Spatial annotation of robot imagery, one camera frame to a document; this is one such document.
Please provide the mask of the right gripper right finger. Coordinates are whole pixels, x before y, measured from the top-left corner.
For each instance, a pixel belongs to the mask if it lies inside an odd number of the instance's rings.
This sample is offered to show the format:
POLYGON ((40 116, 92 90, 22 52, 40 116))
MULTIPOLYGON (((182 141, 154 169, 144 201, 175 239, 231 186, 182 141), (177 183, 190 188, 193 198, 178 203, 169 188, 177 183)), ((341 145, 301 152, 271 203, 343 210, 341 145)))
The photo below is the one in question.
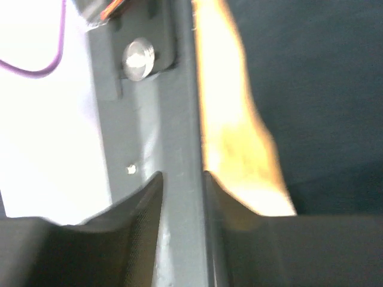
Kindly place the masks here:
POLYGON ((381 216, 260 216, 205 180, 220 285, 382 285, 381 216))

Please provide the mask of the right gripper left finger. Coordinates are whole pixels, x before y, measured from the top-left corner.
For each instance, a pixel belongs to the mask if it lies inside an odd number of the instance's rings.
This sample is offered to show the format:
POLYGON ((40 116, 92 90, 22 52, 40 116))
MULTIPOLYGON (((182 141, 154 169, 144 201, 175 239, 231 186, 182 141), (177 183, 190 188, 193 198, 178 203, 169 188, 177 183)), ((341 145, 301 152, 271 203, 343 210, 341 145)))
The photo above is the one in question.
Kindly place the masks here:
POLYGON ((1 220, 2 286, 150 286, 163 175, 82 225, 1 220))

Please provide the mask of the black t-shirt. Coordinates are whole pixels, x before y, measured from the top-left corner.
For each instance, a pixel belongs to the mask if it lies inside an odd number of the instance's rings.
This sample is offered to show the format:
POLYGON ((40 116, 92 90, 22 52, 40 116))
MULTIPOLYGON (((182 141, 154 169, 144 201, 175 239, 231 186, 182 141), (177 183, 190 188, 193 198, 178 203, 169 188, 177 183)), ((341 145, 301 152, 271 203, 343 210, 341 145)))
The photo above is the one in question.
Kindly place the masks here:
POLYGON ((296 216, 382 217, 382 2, 221 5, 296 216))

